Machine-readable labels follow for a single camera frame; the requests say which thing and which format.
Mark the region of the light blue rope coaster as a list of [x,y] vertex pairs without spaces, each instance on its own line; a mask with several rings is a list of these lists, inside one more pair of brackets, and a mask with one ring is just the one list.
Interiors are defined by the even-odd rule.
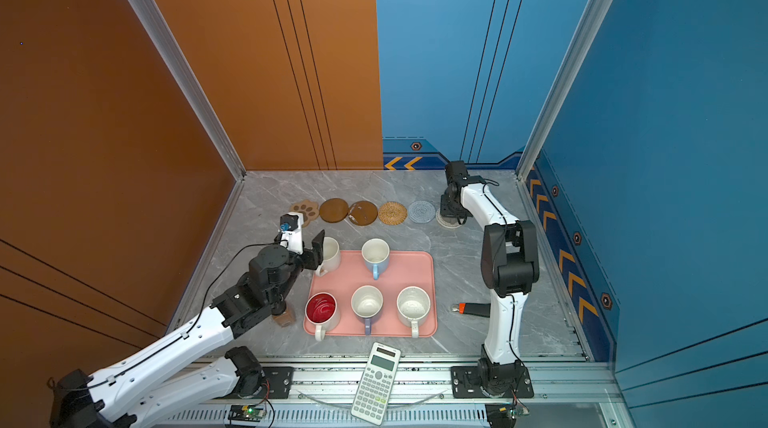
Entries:
[[413,223],[426,224],[436,216],[435,206],[426,200],[416,200],[407,208],[408,219]]

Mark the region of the cork paw print coaster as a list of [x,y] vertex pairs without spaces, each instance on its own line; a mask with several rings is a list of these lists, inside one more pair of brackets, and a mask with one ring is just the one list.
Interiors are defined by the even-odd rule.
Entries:
[[318,202],[306,199],[292,204],[289,212],[300,213],[303,221],[302,226],[306,227],[320,216],[319,208]]

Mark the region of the matte brown wooden coaster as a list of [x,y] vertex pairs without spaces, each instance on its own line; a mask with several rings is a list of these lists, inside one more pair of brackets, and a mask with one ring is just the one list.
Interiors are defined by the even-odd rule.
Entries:
[[342,222],[348,213],[348,202],[338,197],[325,200],[319,208],[320,218],[328,223]]

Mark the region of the glossy brown wooden coaster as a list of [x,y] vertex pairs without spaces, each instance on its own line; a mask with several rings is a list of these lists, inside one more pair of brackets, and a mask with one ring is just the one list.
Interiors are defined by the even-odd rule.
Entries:
[[350,205],[348,219],[355,225],[368,226],[378,218],[378,207],[367,200],[359,200]]

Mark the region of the light blue mug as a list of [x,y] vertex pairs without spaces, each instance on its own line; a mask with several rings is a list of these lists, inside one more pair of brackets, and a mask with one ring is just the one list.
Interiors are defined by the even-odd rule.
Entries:
[[378,280],[389,266],[390,246],[381,238],[372,238],[363,244],[361,255],[373,279]]

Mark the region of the woven rattan coaster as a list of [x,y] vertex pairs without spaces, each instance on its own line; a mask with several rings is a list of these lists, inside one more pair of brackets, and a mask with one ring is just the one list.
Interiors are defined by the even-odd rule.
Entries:
[[399,202],[388,201],[382,204],[378,209],[378,219],[386,225],[399,225],[407,218],[408,210]]

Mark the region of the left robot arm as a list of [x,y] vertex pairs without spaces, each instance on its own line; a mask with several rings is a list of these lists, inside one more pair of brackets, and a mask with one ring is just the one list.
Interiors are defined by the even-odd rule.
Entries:
[[92,374],[76,369],[50,383],[50,426],[152,427],[210,399],[256,393],[264,372],[244,346],[196,371],[179,372],[265,319],[284,314],[298,276],[322,264],[324,240],[319,232],[306,247],[299,229],[282,228],[273,242],[261,245],[237,283],[204,304],[192,320],[111,366]]

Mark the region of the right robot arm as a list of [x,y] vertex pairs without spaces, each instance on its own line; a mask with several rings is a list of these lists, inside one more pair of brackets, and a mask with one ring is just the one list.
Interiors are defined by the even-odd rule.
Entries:
[[446,164],[445,175],[438,220],[462,226],[473,218],[483,229],[480,272],[491,301],[478,361],[480,386],[491,397],[531,398],[519,340],[525,303],[540,277],[536,227],[509,212],[493,195],[493,182],[470,174],[463,161]]

